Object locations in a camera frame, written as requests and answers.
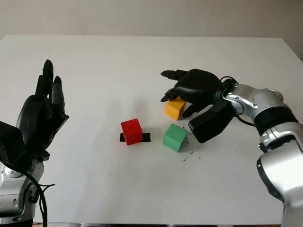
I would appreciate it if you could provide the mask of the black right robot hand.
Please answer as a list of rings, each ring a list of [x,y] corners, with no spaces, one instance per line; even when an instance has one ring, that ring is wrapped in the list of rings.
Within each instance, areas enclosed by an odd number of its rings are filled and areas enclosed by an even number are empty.
[[[222,82],[216,75],[199,69],[165,70],[161,75],[177,81],[175,86],[165,93],[161,102],[172,101],[179,97],[190,103],[182,114],[183,118],[188,118],[193,113],[198,113],[208,105],[214,104],[222,86]]]

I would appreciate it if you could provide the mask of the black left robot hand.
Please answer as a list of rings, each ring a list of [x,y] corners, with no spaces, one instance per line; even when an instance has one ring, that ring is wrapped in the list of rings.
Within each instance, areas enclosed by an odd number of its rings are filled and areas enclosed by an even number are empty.
[[[26,99],[17,120],[27,153],[42,161],[48,160],[50,154],[46,150],[68,118],[62,80],[54,76],[53,64],[47,59],[36,92]]]

